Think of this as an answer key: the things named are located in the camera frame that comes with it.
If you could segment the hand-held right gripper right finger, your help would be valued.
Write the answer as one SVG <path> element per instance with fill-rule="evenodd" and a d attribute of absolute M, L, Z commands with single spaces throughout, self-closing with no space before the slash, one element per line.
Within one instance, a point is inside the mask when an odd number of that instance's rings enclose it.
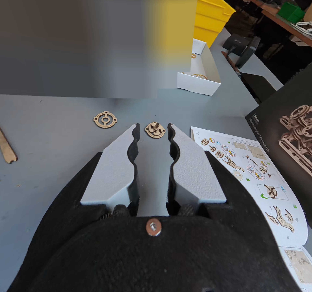
<path fill-rule="evenodd" d="M 174 124 L 168 124 L 170 166 L 168 212 L 190 204 L 195 211 L 202 203 L 225 203 L 226 196 L 205 151 Z"/>

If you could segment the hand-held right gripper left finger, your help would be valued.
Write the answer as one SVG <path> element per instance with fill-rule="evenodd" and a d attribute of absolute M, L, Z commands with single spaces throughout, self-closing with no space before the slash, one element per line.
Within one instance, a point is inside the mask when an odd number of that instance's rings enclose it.
<path fill-rule="evenodd" d="M 125 205 L 130 212 L 138 212 L 138 171 L 134 161 L 139 139 L 137 123 L 103 150 L 80 201 L 82 205 L 104 204 L 110 212 L 116 205 Z"/>

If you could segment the wooden ring disc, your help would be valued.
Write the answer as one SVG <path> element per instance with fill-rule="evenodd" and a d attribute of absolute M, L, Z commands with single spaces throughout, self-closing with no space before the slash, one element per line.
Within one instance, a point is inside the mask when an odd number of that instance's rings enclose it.
<path fill-rule="evenodd" d="M 117 118 L 109 111 L 99 113 L 93 118 L 95 124 L 103 129 L 111 128 L 117 123 Z"/>

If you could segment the wooden hub with axle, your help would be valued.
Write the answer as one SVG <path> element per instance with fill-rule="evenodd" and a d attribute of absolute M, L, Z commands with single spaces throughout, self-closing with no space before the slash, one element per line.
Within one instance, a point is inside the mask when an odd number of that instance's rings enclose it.
<path fill-rule="evenodd" d="M 145 131 L 148 134 L 148 136 L 154 139 L 159 139 L 166 133 L 165 128 L 158 122 L 152 122 L 148 124 L 145 127 Z"/>

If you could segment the dark model kit box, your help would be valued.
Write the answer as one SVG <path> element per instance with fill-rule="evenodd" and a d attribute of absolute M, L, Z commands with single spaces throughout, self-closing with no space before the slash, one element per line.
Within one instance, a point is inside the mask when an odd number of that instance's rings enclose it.
<path fill-rule="evenodd" d="M 311 202 L 312 65 L 251 111 L 246 120 L 292 190 Z"/>

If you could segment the instruction booklet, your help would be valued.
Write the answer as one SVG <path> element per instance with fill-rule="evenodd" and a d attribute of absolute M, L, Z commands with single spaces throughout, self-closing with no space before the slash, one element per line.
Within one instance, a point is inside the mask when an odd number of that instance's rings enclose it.
<path fill-rule="evenodd" d="M 190 130 L 192 139 L 211 152 L 251 194 L 295 282 L 302 291 L 311 291 L 312 261 L 304 248 L 308 240 L 304 211 L 260 143 L 193 126 Z"/>

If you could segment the white cardboard tray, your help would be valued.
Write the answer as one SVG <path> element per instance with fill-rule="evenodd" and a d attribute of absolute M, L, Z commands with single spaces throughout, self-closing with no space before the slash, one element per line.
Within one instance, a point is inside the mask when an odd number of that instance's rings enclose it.
<path fill-rule="evenodd" d="M 212 96 L 221 84 L 220 75 L 215 60 L 204 41 L 193 39 L 190 72 L 177 73 L 177 88 L 190 92 Z M 193 77 L 193 74 L 203 74 L 208 80 Z"/>

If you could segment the flat wooden stick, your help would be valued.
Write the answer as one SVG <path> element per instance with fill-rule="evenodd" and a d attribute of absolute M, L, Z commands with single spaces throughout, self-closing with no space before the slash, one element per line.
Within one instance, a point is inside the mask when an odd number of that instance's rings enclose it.
<path fill-rule="evenodd" d="M 6 163 L 11 164 L 18 160 L 2 129 L 0 129 L 0 150 Z"/>

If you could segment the adjacent grey table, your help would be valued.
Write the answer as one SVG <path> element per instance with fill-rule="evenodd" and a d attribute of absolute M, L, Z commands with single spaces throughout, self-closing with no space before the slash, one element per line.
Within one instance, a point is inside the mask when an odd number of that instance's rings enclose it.
<path fill-rule="evenodd" d="M 235 66 L 239 57 L 234 53 L 230 53 L 226 58 L 228 50 L 223 48 L 223 44 L 230 36 L 231 34 L 223 28 L 210 47 L 219 74 L 223 75 L 221 65 L 226 64 L 227 68 L 240 78 L 257 104 L 261 104 L 283 85 L 255 54 L 242 68 Z"/>

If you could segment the black desk device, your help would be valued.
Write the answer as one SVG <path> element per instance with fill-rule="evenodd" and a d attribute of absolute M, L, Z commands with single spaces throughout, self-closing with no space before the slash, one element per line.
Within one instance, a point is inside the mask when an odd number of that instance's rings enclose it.
<path fill-rule="evenodd" d="M 228 52 L 225 53 L 225 58 L 230 63 L 230 58 L 228 57 L 230 53 L 234 53 L 235 55 L 239 56 L 235 67 L 240 69 L 256 52 L 259 44 L 260 38 L 257 36 L 255 36 L 251 40 L 248 40 L 245 37 L 241 37 L 237 34 L 232 34 L 223 44 L 223 48 L 228 50 Z"/>

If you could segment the yellow plastic bin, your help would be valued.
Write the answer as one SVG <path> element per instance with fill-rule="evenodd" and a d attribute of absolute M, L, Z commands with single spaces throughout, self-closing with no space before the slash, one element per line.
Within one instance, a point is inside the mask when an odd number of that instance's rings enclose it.
<path fill-rule="evenodd" d="M 193 38 L 210 48 L 235 12 L 224 0 L 197 0 Z"/>

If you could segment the background work table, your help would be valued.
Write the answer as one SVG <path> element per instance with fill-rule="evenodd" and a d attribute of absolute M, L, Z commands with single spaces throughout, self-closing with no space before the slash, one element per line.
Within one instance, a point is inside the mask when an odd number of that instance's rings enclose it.
<path fill-rule="evenodd" d="M 277 15 L 278 9 L 273 8 L 271 5 L 264 3 L 260 0 L 248 0 L 262 9 L 262 14 L 268 17 L 270 20 L 281 26 L 283 29 L 296 36 L 299 40 L 312 47 L 311 36 L 304 34 L 298 30 L 291 22 L 287 21 L 283 17 Z"/>

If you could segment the white lattice object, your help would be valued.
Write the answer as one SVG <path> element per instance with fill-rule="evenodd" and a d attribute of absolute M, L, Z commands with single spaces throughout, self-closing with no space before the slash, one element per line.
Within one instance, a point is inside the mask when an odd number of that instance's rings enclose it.
<path fill-rule="evenodd" d="M 297 22 L 296 24 L 291 23 L 291 26 L 300 32 L 301 34 L 312 37 L 312 22 L 307 21 L 307 22 Z"/>

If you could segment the green plastic bin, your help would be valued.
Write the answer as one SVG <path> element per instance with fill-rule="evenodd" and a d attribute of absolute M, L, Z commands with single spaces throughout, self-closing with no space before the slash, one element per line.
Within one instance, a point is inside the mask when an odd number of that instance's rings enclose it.
<path fill-rule="evenodd" d="M 296 24 L 305 16 L 305 12 L 298 6 L 285 2 L 277 13 L 278 16 L 286 19 L 287 21 Z"/>

